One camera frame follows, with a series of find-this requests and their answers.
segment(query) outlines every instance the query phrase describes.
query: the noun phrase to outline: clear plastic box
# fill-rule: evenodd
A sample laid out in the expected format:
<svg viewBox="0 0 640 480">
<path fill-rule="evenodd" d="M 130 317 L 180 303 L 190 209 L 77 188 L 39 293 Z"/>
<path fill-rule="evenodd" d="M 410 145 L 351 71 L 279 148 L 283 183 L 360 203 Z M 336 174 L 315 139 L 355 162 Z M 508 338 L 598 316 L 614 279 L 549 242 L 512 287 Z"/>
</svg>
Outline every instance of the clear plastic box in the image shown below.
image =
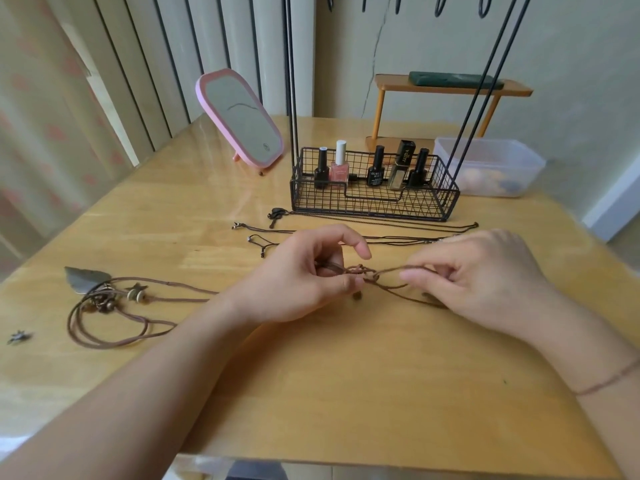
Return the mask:
<svg viewBox="0 0 640 480">
<path fill-rule="evenodd" d="M 449 167 L 453 176 L 459 156 L 468 138 L 461 138 L 456 156 Z M 455 138 L 436 138 L 434 154 L 446 164 L 449 161 Z M 460 193 L 492 197 L 518 197 L 536 179 L 545 167 L 539 154 L 514 139 L 474 138 L 462 163 L 456 183 Z"/>
</svg>

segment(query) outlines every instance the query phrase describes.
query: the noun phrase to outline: forearm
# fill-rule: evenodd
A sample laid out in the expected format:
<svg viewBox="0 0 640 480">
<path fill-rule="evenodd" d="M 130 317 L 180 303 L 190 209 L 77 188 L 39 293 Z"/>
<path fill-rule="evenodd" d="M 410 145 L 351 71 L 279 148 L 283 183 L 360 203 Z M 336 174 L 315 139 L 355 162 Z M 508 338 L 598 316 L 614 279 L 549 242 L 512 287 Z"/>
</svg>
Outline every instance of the forearm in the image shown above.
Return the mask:
<svg viewBox="0 0 640 480">
<path fill-rule="evenodd" d="M 596 314 L 560 295 L 544 306 L 540 333 L 531 343 L 574 392 L 615 377 L 640 351 Z M 578 401 L 624 475 L 640 478 L 640 368 Z"/>
<path fill-rule="evenodd" d="M 44 427 L 0 465 L 0 477 L 162 478 L 253 329 L 215 298 Z"/>
</svg>

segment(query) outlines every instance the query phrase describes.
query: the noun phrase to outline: nail polish bottle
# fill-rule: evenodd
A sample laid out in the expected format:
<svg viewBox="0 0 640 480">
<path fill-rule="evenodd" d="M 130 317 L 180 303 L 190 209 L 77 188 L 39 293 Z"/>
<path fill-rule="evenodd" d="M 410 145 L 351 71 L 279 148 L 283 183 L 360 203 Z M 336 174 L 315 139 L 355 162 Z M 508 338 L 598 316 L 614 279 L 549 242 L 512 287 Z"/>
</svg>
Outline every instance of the nail polish bottle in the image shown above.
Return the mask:
<svg viewBox="0 0 640 480">
<path fill-rule="evenodd" d="M 385 175 L 385 168 L 382 166 L 382 160 L 385 158 L 385 147 L 381 144 L 376 146 L 376 154 L 373 157 L 373 166 L 369 167 L 367 172 L 367 185 L 377 187 L 382 185 L 382 177 Z"/>
<path fill-rule="evenodd" d="M 326 146 L 318 149 L 318 168 L 314 172 L 316 189 L 324 189 L 329 182 L 329 167 L 326 165 Z"/>
<path fill-rule="evenodd" d="M 344 160 L 347 142 L 339 139 L 335 142 L 335 161 L 329 168 L 329 180 L 332 182 L 347 182 L 349 179 L 349 164 Z"/>
<path fill-rule="evenodd" d="M 400 145 L 398 146 L 398 151 L 396 153 L 396 160 L 389 172 L 389 189 L 400 190 L 402 188 L 404 176 L 406 175 L 406 171 L 409 170 L 414 151 L 414 142 L 408 139 L 400 140 Z"/>
<path fill-rule="evenodd" d="M 415 163 L 415 169 L 409 172 L 409 187 L 421 187 L 424 185 L 424 181 L 427 178 L 427 172 L 424 170 L 424 166 L 427 163 L 427 157 L 429 156 L 428 148 L 421 148 L 418 153 L 418 160 Z"/>
</svg>

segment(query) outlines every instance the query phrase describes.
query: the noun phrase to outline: floral curtain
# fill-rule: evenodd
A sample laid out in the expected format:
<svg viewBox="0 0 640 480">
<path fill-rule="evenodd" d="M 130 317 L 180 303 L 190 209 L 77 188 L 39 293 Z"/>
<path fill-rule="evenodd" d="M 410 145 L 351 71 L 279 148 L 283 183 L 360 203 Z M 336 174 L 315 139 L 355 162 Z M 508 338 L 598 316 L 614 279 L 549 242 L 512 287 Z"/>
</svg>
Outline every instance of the floral curtain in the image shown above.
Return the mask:
<svg viewBox="0 0 640 480">
<path fill-rule="evenodd" d="M 132 169 L 46 0 L 0 0 L 0 280 Z"/>
</svg>

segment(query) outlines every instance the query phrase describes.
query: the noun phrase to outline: black metal basket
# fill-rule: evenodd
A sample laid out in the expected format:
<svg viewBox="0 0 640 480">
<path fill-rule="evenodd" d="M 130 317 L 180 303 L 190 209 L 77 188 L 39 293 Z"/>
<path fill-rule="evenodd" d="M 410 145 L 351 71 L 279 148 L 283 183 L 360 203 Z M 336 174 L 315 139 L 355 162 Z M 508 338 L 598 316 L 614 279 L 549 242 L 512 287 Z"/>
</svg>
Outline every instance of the black metal basket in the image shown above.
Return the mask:
<svg viewBox="0 0 640 480">
<path fill-rule="evenodd" d="M 412 187 L 405 179 L 401 190 L 391 190 L 387 183 L 394 153 L 385 153 L 382 185 L 370 187 L 367 171 L 372 165 L 373 153 L 346 152 L 348 182 L 316 182 L 314 171 L 318 166 L 318 150 L 300 149 L 291 178 L 291 206 L 295 211 L 446 221 L 460 196 L 458 186 L 437 155 L 428 156 L 424 185 Z M 329 164 L 334 160 L 335 150 L 327 150 Z"/>
</svg>

